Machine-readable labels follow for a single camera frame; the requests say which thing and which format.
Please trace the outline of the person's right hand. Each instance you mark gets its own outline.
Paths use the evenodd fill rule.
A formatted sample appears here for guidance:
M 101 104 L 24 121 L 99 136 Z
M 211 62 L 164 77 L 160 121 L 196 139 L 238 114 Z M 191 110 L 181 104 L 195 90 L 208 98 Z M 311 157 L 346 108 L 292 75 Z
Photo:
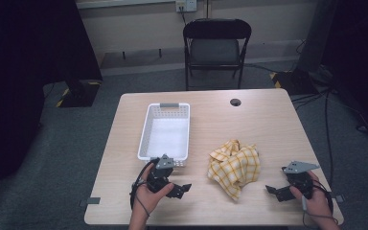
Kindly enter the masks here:
M 309 172 L 311 179 L 313 180 L 313 184 L 317 187 L 319 186 L 319 179 L 313 173 Z M 328 200 L 323 192 L 321 192 L 318 188 L 312 189 L 312 197 L 306 201 L 307 212 L 310 215 L 310 218 L 327 218 L 332 219 L 332 212 L 328 206 Z

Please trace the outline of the yellow checked cloth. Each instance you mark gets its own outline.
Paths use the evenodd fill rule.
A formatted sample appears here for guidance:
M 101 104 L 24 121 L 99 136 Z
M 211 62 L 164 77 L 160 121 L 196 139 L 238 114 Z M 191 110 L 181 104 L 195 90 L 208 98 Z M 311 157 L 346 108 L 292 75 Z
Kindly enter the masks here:
M 229 140 L 209 156 L 208 178 L 235 201 L 240 198 L 242 188 L 260 176 L 261 162 L 255 145 L 242 146 L 239 140 Z

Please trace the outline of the black curtain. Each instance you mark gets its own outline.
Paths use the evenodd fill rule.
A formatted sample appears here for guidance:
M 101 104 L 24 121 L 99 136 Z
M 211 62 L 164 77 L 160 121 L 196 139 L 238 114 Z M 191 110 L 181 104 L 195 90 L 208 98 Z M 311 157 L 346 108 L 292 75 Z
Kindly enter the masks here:
M 0 179 L 37 134 L 44 85 L 101 77 L 76 0 L 0 0 Z

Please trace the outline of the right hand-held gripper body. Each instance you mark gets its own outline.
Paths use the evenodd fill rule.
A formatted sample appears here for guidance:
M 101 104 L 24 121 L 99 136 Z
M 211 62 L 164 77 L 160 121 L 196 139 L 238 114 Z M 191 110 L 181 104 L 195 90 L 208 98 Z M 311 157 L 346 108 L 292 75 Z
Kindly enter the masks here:
M 296 187 L 306 198 L 311 199 L 313 182 L 308 171 L 319 169 L 318 164 L 312 164 L 301 161 L 291 161 L 282 168 L 291 186 Z

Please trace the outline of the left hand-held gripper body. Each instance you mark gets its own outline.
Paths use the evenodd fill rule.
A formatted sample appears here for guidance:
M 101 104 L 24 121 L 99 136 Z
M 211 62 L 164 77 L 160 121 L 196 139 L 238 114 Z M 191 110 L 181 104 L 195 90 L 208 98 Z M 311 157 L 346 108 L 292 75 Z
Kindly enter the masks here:
M 167 154 L 163 154 L 161 157 L 152 158 L 149 163 L 153 167 L 147 176 L 147 186 L 150 191 L 157 193 L 170 183 L 168 177 L 173 172 L 174 162 Z

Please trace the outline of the white plastic basket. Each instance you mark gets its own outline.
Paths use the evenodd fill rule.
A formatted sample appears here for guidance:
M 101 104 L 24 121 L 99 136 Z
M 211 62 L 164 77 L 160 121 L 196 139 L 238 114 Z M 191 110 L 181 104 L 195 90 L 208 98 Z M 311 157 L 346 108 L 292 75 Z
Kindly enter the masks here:
M 191 107 L 188 103 L 151 103 L 143 125 L 137 157 L 149 162 L 166 154 L 176 167 L 189 155 Z

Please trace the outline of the black striped stand base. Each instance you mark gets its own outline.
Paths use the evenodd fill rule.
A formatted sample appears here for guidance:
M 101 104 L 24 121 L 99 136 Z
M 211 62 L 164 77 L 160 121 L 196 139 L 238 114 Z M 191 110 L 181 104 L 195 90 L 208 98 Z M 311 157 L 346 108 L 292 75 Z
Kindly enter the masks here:
M 290 96 L 318 93 L 308 72 L 294 69 L 288 72 L 272 73 L 270 77 L 276 88 L 285 89 Z
M 101 85 L 100 81 L 77 80 L 64 91 L 57 107 L 90 107 Z

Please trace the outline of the person's left hand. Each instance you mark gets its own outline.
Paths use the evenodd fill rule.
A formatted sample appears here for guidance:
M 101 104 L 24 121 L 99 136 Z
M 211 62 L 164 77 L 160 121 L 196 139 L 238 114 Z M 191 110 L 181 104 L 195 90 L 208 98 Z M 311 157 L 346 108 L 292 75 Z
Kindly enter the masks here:
M 152 168 L 153 164 L 147 166 L 141 176 L 132 209 L 131 217 L 134 222 L 139 222 L 140 220 L 146 221 L 150 217 L 150 213 L 156 208 L 158 202 L 173 189 L 173 184 L 169 183 L 157 193 L 149 190 L 148 175 Z

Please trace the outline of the white wall socket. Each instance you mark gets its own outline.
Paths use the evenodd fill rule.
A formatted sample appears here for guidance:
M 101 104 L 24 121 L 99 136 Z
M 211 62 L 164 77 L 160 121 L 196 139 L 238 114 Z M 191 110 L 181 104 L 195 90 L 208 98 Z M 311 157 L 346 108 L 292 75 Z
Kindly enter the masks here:
M 177 12 L 195 12 L 197 10 L 196 0 L 175 0 Z

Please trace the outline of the black folding chair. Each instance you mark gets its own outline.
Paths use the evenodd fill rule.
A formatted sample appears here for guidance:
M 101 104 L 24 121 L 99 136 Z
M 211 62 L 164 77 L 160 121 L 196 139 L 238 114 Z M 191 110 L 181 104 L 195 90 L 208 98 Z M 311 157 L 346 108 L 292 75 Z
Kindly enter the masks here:
M 242 84 L 244 60 L 252 27 L 241 19 L 200 18 L 183 29 L 185 83 L 193 70 L 239 72 L 238 88 Z

